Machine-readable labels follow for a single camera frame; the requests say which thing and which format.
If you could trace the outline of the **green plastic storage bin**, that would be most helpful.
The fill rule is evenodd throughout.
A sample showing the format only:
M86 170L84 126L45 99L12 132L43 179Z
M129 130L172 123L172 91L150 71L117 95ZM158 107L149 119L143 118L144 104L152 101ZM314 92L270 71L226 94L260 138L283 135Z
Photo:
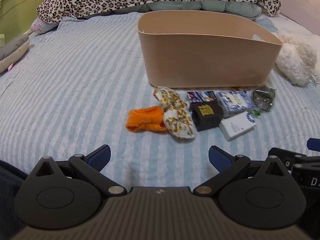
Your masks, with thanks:
M44 0L1 0L1 44L27 32Z

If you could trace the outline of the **white fluffy plush toy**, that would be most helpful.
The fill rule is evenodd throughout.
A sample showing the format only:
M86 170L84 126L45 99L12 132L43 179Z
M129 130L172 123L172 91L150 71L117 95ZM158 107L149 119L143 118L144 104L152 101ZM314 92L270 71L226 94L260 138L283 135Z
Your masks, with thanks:
M318 61L317 50L312 44L313 36L290 30L279 30L274 36L283 44L274 69L291 84L306 86L316 70Z

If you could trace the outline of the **striped blue bed sheet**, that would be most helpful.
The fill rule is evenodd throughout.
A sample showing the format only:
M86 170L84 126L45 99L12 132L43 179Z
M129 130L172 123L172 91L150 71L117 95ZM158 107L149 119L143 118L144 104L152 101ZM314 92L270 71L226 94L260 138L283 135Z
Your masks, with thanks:
M254 130L227 141L218 128L176 140L168 133L132 133L131 109L156 105L146 77L137 22L140 14L65 18L54 31L30 36L30 49L1 75L1 160L29 173L41 157L66 160L103 144L112 158L103 174L125 186L195 187L215 174L210 146L264 160L273 147L313 155L318 107L309 90L276 72L273 109Z

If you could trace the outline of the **cartoon character small box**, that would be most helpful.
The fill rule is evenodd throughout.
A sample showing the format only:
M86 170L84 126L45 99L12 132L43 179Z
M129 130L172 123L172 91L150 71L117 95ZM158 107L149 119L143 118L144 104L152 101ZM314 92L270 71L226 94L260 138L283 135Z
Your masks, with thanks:
M190 103L215 101L216 96L213 91L200 90L187 92Z

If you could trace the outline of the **light teal quilted comforter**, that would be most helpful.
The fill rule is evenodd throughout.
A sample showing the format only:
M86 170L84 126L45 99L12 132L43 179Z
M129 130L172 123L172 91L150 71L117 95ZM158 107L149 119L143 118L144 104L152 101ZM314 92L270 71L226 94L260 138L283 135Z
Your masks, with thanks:
M204 10L213 12L224 12L234 14L249 20L255 20L262 14L262 8L251 2L227 2L227 1L163 1L134 7L118 9L109 12L102 12L81 19L89 19L94 16L107 16L112 14L128 14L130 12L151 12L161 10Z

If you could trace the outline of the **black box gold print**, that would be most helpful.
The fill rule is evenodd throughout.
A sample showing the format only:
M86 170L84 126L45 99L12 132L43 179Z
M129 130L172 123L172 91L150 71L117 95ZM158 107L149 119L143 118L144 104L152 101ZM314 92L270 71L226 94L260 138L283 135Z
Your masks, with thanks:
M223 119L223 110L216 101L192 103L190 111L198 132L217 127Z

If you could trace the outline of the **orange fuzzy sock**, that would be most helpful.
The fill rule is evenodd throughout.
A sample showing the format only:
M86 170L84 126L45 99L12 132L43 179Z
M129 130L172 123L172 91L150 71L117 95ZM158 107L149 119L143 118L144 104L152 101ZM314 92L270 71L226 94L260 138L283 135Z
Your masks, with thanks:
M127 115L125 127L130 132L166 132L168 129L163 122L163 117L164 113L160 106L132 109Z

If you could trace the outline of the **green grey mesh pouch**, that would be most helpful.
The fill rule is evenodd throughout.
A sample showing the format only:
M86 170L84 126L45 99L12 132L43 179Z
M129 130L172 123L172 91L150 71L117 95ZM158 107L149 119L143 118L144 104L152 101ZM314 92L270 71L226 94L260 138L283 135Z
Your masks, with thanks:
M276 90L274 88L268 87L267 85L262 85L252 92L252 99L254 104L261 110L269 112L274 105L274 100L276 97Z

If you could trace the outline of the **tan plastic storage basket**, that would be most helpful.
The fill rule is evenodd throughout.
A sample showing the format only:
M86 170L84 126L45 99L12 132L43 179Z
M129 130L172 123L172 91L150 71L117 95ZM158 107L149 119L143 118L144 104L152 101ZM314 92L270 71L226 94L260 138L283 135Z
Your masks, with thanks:
M251 20L210 11L148 12L137 31L149 83L169 88L262 85L283 45Z

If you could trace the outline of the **white hotel supplies box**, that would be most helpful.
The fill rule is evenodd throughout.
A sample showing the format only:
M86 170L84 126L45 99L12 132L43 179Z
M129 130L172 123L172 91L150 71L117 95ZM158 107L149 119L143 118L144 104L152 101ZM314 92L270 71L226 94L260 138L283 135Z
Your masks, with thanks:
M231 141L254 129L256 122L248 112L242 112L237 115L222 119L219 123L219 129L227 141Z

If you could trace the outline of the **blue white patterned packet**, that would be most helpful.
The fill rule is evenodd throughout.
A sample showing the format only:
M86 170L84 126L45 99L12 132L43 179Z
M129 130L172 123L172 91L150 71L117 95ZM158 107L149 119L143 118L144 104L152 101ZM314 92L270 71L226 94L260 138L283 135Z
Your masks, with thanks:
M244 91L221 91L216 93L216 98L224 118L255 109L253 100Z

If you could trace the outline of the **sunflower print scrunchie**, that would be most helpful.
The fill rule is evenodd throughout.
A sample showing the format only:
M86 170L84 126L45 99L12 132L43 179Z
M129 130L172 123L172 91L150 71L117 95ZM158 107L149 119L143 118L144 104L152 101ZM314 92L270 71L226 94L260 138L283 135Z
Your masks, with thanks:
M167 87L154 87L153 96L163 110L163 123L173 137L178 139L194 139L194 123L188 104L180 94Z

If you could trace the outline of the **grey beige cushion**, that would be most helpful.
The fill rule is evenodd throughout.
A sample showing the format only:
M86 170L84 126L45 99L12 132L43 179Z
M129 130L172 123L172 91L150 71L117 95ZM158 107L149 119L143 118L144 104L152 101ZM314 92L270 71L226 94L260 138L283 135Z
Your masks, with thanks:
M18 62L27 52L30 45L30 38L27 34L20 35L8 44L1 47L0 73L8 71L10 66Z

